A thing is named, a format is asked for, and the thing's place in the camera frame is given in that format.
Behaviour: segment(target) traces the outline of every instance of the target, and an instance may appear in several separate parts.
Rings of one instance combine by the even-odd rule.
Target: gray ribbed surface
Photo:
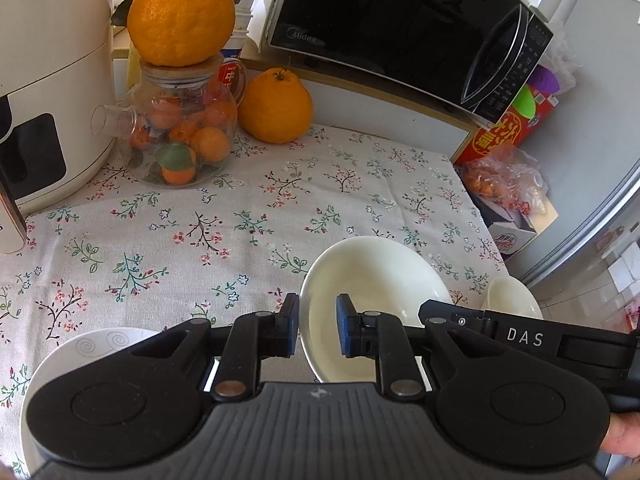
[[[312,395],[319,388],[325,395]],[[595,480],[587,466],[508,473],[450,447],[424,410],[380,397],[373,384],[268,383],[216,408],[187,446],[148,466],[79,474],[46,466],[36,480]]]

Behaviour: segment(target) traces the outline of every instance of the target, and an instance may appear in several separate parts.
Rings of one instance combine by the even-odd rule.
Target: plastic bag
[[[546,213],[548,186],[540,175],[540,165],[510,142],[498,144],[484,157],[466,163],[462,180],[471,192],[505,209],[525,216]]]
[[[556,76],[560,89],[555,92],[555,95],[560,95],[575,87],[574,72],[580,68],[580,63],[577,62],[575,54],[567,43],[566,33],[562,28],[562,24],[551,22],[547,23],[547,25],[554,36],[538,63],[551,70]]]

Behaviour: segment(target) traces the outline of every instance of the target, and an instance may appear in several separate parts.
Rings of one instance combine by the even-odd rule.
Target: midea logo
[[[287,38],[289,38],[290,40],[308,41],[309,43],[313,43],[316,45],[324,45],[324,41],[318,40],[318,38],[308,35],[306,32],[300,30],[297,27],[289,27],[287,29]]]

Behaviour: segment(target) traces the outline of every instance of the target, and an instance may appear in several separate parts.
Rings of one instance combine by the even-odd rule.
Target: pink plastic bag
[[[510,142],[495,146],[483,158],[463,166],[462,180],[478,196],[505,209],[546,213],[548,186],[540,175],[540,165],[532,156]]]

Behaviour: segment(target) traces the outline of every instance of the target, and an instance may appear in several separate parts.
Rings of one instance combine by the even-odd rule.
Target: microwave
[[[269,46],[365,70],[495,124],[553,34],[526,0],[274,0]]]

